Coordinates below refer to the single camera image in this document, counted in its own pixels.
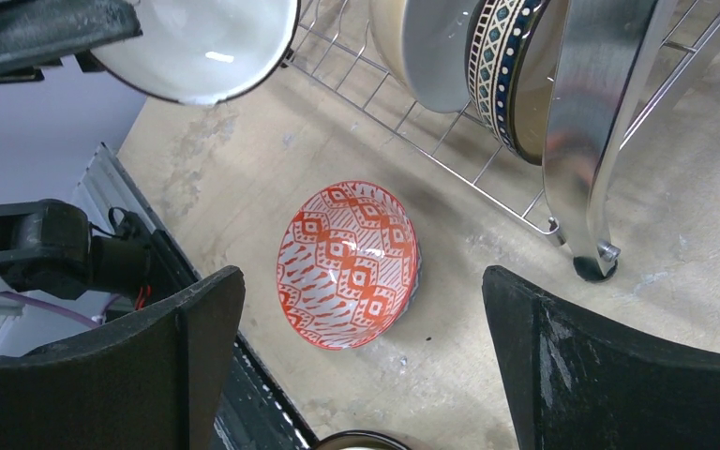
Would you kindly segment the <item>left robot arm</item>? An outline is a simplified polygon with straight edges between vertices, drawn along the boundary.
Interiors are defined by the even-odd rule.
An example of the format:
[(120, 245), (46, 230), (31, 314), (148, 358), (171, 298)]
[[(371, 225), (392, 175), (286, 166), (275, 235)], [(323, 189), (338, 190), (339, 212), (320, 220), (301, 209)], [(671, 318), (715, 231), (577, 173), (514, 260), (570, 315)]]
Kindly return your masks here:
[[(127, 1), (0, 1), (0, 83), (38, 78), (47, 63), (140, 33)], [(0, 294), (149, 294), (149, 232), (129, 211), (112, 226), (106, 232), (56, 199), (0, 204)]]

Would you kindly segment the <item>beige speckled bowl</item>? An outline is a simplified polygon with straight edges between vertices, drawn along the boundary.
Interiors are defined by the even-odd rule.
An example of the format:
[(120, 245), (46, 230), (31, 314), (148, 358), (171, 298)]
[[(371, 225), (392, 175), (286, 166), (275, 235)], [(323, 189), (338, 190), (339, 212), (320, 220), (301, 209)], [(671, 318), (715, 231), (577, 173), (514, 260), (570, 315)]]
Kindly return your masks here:
[(465, 52), (478, 3), (370, 0), (369, 29), (391, 75), (424, 108), (458, 112), (469, 101)]

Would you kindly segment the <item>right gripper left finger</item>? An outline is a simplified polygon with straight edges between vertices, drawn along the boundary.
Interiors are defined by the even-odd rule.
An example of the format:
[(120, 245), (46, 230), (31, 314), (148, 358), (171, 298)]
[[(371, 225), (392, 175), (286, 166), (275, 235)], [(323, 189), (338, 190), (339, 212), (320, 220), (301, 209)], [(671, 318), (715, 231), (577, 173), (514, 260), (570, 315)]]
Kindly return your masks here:
[(220, 390), (206, 340), (232, 339), (245, 294), (228, 266), (96, 329), (0, 356), (0, 449), (194, 449)]

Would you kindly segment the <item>white red-rimmed bowl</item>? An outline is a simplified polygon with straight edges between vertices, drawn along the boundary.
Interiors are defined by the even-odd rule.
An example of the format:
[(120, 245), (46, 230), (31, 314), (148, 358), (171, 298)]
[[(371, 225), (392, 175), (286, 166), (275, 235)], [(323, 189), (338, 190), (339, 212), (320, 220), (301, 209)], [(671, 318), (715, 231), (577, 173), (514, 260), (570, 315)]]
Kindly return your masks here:
[(122, 83), (182, 105), (213, 106), (263, 83), (293, 42), (298, 0), (136, 1), (142, 33), (92, 49)]

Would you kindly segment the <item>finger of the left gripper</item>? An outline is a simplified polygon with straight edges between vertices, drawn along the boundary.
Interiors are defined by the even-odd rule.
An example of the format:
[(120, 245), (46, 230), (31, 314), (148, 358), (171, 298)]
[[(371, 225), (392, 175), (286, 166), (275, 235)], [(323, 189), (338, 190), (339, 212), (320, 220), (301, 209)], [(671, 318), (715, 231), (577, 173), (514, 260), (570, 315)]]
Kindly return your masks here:
[(0, 78), (141, 33), (127, 1), (0, 1)]

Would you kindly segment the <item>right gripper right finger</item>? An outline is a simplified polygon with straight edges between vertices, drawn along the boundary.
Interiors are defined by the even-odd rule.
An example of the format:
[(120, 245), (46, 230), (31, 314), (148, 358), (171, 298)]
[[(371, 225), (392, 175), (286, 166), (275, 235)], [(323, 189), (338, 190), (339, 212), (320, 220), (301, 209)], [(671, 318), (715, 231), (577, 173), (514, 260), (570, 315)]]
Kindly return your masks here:
[(720, 353), (656, 337), (493, 265), (482, 293), (522, 449), (720, 449)]

